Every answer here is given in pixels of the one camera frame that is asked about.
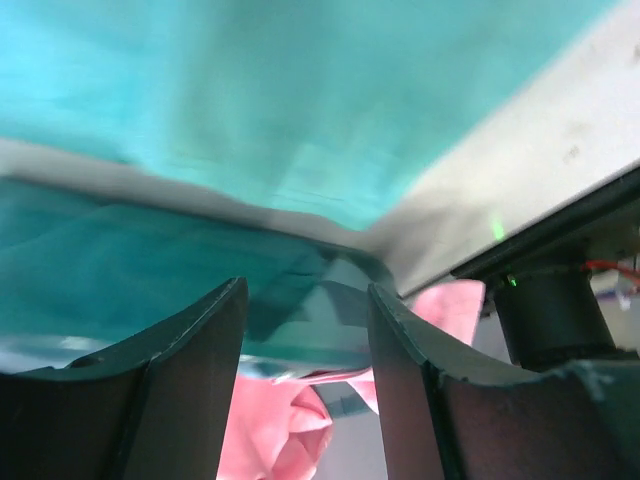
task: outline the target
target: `turquoise towel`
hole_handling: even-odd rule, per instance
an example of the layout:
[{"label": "turquoise towel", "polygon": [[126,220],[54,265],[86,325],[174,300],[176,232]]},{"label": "turquoise towel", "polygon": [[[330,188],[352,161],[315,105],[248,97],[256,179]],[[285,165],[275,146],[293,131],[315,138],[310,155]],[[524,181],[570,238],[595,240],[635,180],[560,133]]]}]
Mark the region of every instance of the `turquoise towel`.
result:
[{"label": "turquoise towel", "polygon": [[364,229],[613,0],[4,0],[0,135]]}]

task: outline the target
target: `green light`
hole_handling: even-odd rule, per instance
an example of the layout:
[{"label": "green light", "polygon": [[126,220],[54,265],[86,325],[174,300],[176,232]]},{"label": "green light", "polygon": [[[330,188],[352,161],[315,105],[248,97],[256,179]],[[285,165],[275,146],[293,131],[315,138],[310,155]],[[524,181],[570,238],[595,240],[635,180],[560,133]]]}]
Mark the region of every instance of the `green light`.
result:
[{"label": "green light", "polygon": [[506,235],[502,223],[496,218],[491,222],[491,230],[493,230],[493,236],[496,240],[502,240]]}]

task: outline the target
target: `black cylinder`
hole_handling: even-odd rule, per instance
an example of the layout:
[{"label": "black cylinder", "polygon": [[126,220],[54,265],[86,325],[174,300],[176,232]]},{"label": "black cylinder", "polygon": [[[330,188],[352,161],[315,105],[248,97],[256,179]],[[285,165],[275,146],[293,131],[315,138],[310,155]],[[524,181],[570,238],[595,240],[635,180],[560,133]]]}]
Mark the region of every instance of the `black cylinder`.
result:
[{"label": "black cylinder", "polygon": [[585,271],[512,275],[494,301],[511,361],[523,368],[542,371],[615,352]]}]

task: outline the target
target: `pink fabric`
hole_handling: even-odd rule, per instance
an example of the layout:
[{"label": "pink fabric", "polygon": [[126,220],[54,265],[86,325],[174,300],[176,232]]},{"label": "pink fabric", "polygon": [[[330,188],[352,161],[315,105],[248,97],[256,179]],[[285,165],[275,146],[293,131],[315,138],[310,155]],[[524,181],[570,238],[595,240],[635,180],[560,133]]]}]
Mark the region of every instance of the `pink fabric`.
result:
[{"label": "pink fabric", "polygon": [[[413,311],[471,344],[484,297],[480,282],[460,280],[424,291]],[[378,413],[373,372],[324,374],[275,383],[238,375],[222,447],[219,480],[309,480],[329,445],[332,421],[309,386],[347,381]]]}]

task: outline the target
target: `pink cloth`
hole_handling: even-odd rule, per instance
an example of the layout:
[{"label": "pink cloth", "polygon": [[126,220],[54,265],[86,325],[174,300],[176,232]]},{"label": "pink cloth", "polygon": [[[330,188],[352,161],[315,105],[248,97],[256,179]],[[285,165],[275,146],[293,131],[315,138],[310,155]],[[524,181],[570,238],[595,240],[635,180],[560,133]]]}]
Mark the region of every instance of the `pink cloth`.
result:
[{"label": "pink cloth", "polygon": [[[471,344],[484,285],[460,280],[424,291],[413,312]],[[219,480],[309,480],[329,445],[332,421],[309,386],[347,381],[378,413],[373,372],[325,374],[275,383],[238,375],[222,447]]]}]

